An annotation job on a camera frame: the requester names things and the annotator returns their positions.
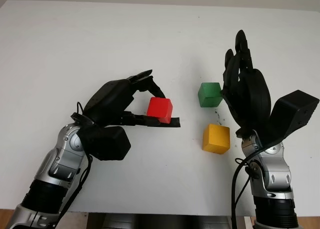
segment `black cable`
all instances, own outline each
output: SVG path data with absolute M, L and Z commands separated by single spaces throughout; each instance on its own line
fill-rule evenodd
M 236 159 L 234 159 L 234 160 L 235 160 L 235 162 L 236 162 L 237 164 L 240 164 L 240 163 L 243 161 L 243 159 L 242 159 L 242 158 L 239 158 L 239 157 L 237 157 L 237 158 L 236 158 Z M 249 174 L 248 179 L 246 180 L 246 182 L 245 182 L 244 186 L 242 187 L 242 189 L 241 189 L 241 191 L 240 191 L 240 193 L 239 193 L 238 197 L 237 197 L 237 198 L 236 198 L 236 200 L 235 200 L 235 205 L 237 205 L 237 203 L 238 203 L 238 201 L 239 201 L 239 199 L 240 199 L 240 197 L 241 197 L 242 193 L 244 192 L 244 190 L 246 189 L 246 187 L 247 187 L 248 183 L 250 182 L 250 178 L 251 178 L 251 176 L 250 176 L 250 174 Z
M 231 186 L 231 224 L 232 224 L 232 229 L 237 229 L 237 221 L 236 221 L 236 182 L 237 182 L 237 177 L 238 174 L 243 166 L 246 166 L 248 164 L 248 161 L 251 160 L 253 157 L 256 155 L 262 153 L 265 151 L 267 148 L 262 147 L 259 150 L 256 150 L 255 152 L 251 153 L 248 155 L 235 169 L 235 172 L 233 174 L 232 178 L 232 186 Z
M 251 176 L 248 176 L 248 179 L 246 180 L 246 182 L 245 182 L 244 186 L 242 187 L 242 190 L 240 191 L 240 193 L 239 193 L 238 197 L 237 197 L 237 198 L 236 198 L 236 200 L 235 200 L 235 206 L 237 206 L 237 203 L 238 203 L 238 201 L 239 201 L 239 199 L 240 199 L 240 197 L 241 197 L 242 193 L 243 193 L 243 192 L 244 192 L 244 190 L 246 189 L 246 187 L 247 187 L 248 183 L 250 182 L 250 179 L 251 179 Z
M 83 113 L 84 109 L 83 109 L 81 103 L 78 101 L 76 103 L 76 113 L 79 113 L 79 107 L 81 109 L 81 112 Z M 88 161 L 88 166 L 83 170 L 83 172 L 82 172 L 82 174 L 80 176 L 79 185 L 76 187 L 76 189 L 74 190 L 74 192 L 70 196 L 69 200 L 66 202 L 66 204 L 63 207 L 63 209 L 61 210 L 59 218 L 58 218 L 54 228 L 57 227 L 57 225 L 60 222 L 61 218 L 66 214 L 66 212 L 68 211 L 68 209 L 70 208 L 70 206 L 74 202 L 74 200 L 76 199 L 77 195 L 79 194 L 79 192 L 82 189 L 82 186 L 84 185 L 85 181 L 87 180 L 87 178 L 89 176 L 91 165 L 92 165 L 92 161 L 93 161 L 93 157 L 88 152 L 86 152 L 86 150 L 84 150 L 84 153 L 85 153 L 87 161 Z
M 83 114 L 83 113 L 84 113 L 84 109 L 82 108 L 81 103 L 78 101 L 78 102 L 76 103 L 76 113 L 79 113 L 79 107 L 80 107 L 80 109 L 81 109 L 81 113 Z

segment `green block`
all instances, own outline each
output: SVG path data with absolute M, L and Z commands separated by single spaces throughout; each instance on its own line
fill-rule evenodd
M 216 108 L 222 101 L 221 87 L 218 82 L 203 82 L 198 91 L 202 108 Z

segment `red block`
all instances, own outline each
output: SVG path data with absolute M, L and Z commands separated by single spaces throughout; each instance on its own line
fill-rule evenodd
M 171 121 L 172 109 L 173 106 L 170 99 L 151 97 L 146 115 L 158 118 L 161 123 L 169 124 Z

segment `yellow cube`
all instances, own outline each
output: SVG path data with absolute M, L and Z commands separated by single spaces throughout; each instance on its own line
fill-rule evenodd
M 202 149 L 206 152 L 223 154 L 230 148 L 230 128 L 209 124 L 203 133 Z

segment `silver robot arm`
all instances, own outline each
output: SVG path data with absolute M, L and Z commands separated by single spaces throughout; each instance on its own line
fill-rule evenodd
M 244 155 L 260 149 L 254 134 L 242 141 Z M 302 229 L 295 213 L 291 173 L 284 159 L 284 145 L 279 143 L 253 157 L 248 163 L 250 184 L 256 206 L 255 229 Z
M 44 158 L 29 192 L 15 208 L 6 229 L 56 226 L 63 199 L 86 155 L 77 135 L 79 129 L 74 123 L 61 129 L 54 149 Z

